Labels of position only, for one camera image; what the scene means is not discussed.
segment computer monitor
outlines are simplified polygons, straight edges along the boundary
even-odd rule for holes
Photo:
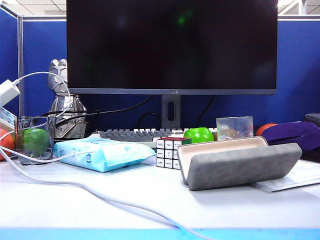
[[[277,0],[68,0],[76,94],[276,93]]]

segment red object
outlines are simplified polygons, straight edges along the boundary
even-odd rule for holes
[[[261,136],[262,133],[264,132],[264,130],[272,127],[272,126],[275,126],[275,125],[278,125],[277,123],[267,123],[265,125],[262,125],[261,127],[258,128],[258,130],[256,131],[255,135],[256,136]]]
[[[189,139],[189,137],[173,137],[173,136],[161,137],[161,140],[171,140],[171,141],[184,141],[187,139]]]
[[[8,133],[7,130],[4,130],[2,128],[0,128],[0,138],[5,135],[6,133]],[[14,147],[15,147],[15,141],[14,141],[14,138],[12,137],[11,134],[9,134],[8,136],[6,136],[4,139],[2,139],[0,141],[0,146],[3,146],[3,147],[6,147],[7,149],[11,149],[13,150]],[[4,156],[2,156],[0,154],[0,160],[4,160]]]

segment desk surface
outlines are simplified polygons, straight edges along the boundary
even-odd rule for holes
[[[190,191],[181,172],[140,163],[100,173],[53,162],[18,165],[44,180],[77,181],[112,197],[156,209],[195,229],[320,228],[320,184],[266,192],[245,185]],[[79,187],[39,184],[0,162],[2,228],[167,229],[167,221],[105,203]]]

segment rubik's cube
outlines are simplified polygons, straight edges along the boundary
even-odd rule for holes
[[[191,138],[162,137],[156,141],[156,166],[168,169],[180,169],[177,149],[181,145],[191,144]]]

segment ceiling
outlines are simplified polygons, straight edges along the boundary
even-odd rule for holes
[[[2,4],[20,16],[67,14],[67,0],[2,0]],[[278,0],[278,14],[320,15],[320,0]]]
[[[67,14],[67,0],[2,0],[2,4],[20,16]]]

